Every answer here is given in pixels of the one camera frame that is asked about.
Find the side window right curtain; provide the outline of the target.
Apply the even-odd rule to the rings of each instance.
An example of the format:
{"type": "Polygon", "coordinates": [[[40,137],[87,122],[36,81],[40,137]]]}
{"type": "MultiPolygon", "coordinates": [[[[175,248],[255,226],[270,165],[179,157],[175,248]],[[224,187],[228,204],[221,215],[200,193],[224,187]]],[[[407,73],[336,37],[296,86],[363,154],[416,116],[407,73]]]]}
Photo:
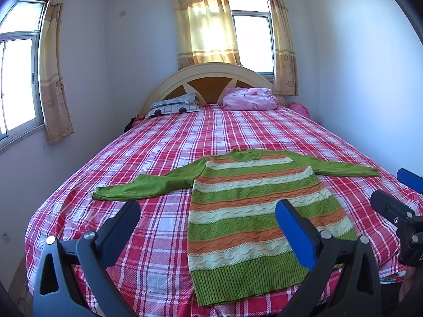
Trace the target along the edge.
{"type": "Polygon", "coordinates": [[[39,93],[49,144],[74,132],[60,66],[60,35],[65,0],[48,0],[39,43],[39,93]]]}

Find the back window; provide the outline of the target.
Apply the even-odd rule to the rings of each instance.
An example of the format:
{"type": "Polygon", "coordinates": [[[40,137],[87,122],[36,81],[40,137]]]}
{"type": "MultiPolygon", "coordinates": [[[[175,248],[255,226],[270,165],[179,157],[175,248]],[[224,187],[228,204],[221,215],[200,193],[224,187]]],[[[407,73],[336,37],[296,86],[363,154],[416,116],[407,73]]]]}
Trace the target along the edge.
{"type": "Polygon", "coordinates": [[[268,0],[229,0],[240,62],[254,72],[274,74],[273,25],[268,0]]]}

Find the dark clothing by bed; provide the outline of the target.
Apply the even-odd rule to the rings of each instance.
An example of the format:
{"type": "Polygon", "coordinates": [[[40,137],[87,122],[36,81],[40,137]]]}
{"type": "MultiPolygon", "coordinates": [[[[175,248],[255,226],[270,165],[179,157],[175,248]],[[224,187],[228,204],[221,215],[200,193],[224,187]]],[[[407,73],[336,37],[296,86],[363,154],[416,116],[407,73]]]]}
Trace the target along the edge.
{"type": "Polygon", "coordinates": [[[144,120],[143,115],[136,115],[135,117],[133,117],[131,119],[130,122],[128,122],[128,124],[126,124],[125,128],[124,128],[124,133],[128,132],[130,129],[132,129],[133,127],[138,126],[142,121],[144,120]]]}

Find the beige curtain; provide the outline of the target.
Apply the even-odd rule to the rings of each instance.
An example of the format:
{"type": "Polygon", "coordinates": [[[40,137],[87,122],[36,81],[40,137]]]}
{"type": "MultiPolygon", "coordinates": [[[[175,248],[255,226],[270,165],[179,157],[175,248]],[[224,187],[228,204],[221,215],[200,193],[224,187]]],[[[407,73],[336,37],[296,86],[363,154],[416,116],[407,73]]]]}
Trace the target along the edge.
{"type": "Polygon", "coordinates": [[[173,0],[178,68],[209,62],[240,65],[229,0],[173,0]]]}
{"type": "Polygon", "coordinates": [[[273,94],[297,96],[297,62],[285,0],[268,0],[273,26],[273,94]]]}

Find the pink pillow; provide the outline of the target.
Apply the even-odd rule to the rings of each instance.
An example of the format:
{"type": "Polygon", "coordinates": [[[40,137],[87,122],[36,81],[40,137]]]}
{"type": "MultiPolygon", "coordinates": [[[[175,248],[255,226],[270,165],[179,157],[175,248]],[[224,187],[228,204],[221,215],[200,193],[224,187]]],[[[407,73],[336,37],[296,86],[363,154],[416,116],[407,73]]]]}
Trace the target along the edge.
{"type": "Polygon", "coordinates": [[[230,88],[222,98],[222,107],[225,110],[265,111],[275,110],[278,105],[278,99],[272,94],[272,90],[263,87],[230,88]]]}

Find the cream wooden headboard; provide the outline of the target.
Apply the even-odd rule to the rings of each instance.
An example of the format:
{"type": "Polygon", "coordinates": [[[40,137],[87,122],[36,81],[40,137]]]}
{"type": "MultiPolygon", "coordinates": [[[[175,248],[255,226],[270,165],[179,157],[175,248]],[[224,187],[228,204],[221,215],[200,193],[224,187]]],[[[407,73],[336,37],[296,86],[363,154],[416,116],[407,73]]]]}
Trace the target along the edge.
{"type": "Polygon", "coordinates": [[[196,64],[179,70],[168,77],[151,93],[141,114],[145,115],[154,102],[196,93],[201,106],[220,104],[229,88],[272,88],[273,84],[262,75],[245,67],[228,63],[196,64]]]}

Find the back left beige curtain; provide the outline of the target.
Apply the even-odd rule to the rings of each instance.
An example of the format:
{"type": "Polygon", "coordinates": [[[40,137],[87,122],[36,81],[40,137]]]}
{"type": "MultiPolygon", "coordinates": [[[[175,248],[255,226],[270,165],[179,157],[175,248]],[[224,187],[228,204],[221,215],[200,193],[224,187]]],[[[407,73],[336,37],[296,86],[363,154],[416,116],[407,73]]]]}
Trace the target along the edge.
{"type": "Polygon", "coordinates": [[[173,0],[178,68],[209,62],[240,65],[229,0],[173,0]]]}

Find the side window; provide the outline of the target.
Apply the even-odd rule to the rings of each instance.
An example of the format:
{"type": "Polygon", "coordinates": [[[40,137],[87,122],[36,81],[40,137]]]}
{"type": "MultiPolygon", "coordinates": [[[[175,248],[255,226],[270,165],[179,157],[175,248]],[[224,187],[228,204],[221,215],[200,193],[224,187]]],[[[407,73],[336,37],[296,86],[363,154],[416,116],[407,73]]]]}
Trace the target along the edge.
{"type": "Polygon", "coordinates": [[[1,22],[1,149],[44,124],[38,53],[47,0],[19,0],[1,22]]]}

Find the red white plaid bedsheet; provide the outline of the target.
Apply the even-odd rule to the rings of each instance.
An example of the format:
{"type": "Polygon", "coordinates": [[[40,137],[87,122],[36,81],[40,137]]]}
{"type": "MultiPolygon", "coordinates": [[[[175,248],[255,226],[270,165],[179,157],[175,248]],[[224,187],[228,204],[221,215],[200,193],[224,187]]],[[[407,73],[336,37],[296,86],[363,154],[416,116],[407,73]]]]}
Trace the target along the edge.
{"type": "MultiPolygon", "coordinates": [[[[121,203],[94,201],[95,188],[135,180],[140,174],[163,175],[205,155],[232,149],[289,150],[322,160],[372,167],[374,161],[317,123],[285,107],[274,111],[227,111],[208,105],[199,112],[147,119],[101,150],[72,175],[34,213],[25,234],[26,271],[33,287],[45,240],[80,237],[97,230],[121,203]]],[[[369,204],[384,190],[422,213],[422,196],[387,170],[377,178],[322,177],[344,207],[358,234],[372,242],[382,277],[403,270],[393,225],[369,204]]],[[[189,190],[141,200],[141,218],[126,249],[108,274],[140,316],[265,316],[279,312],[295,287],[234,304],[202,308],[188,273],[186,230],[189,190]]]]}

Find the grey white folded blanket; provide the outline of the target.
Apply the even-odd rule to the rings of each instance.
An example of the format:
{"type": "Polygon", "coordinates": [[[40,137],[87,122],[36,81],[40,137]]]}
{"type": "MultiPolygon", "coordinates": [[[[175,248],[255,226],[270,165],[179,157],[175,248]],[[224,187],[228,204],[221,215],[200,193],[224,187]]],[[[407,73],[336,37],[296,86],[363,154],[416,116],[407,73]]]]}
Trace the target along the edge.
{"type": "Polygon", "coordinates": [[[184,114],[200,110],[198,97],[194,92],[168,100],[154,102],[145,118],[159,117],[170,114],[184,114]]]}

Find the green orange striped knit sweater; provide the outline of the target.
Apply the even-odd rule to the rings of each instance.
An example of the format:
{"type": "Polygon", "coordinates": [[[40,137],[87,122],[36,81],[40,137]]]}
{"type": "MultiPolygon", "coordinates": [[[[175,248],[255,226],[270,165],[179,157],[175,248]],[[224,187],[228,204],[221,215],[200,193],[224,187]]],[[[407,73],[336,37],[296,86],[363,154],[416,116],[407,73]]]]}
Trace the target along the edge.
{"type": "Polygon", "coordinates": [[[188,270],[199,306],[261,296],[301,283],[307,275],[275,219],[287,200],[318,230],[357,238],[341,204],[320,176],[376,177],[374,167],[331,162],[287,150],[233,150],[199,158],[165,175],[98,187],[97,201],[154,198],[189,189],[188,270]]]}

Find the pink cloth beside bed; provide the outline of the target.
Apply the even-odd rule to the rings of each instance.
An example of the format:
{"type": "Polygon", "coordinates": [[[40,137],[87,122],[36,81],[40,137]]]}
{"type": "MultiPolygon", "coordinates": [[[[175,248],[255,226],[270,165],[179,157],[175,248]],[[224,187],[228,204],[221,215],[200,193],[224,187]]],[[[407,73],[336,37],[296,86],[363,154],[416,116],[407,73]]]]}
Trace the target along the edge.
{"type": "Polygon", "coordinates": [[[291,102],[289,108],[297,114],[310,119],[310,113],[307,107],[303,106],[300,102],[291,102]]]}

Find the back right beige curtain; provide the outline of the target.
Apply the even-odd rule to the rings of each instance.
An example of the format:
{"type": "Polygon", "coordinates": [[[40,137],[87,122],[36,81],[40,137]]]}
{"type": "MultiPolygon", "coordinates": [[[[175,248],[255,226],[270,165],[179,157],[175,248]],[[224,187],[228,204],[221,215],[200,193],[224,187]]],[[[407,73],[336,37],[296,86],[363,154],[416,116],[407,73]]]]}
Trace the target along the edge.
{"type": "Polygon", "coordinates": [[[297,96],[297,62],[285,0],[268,0],[273,26],[273,94],[297,96]]]}

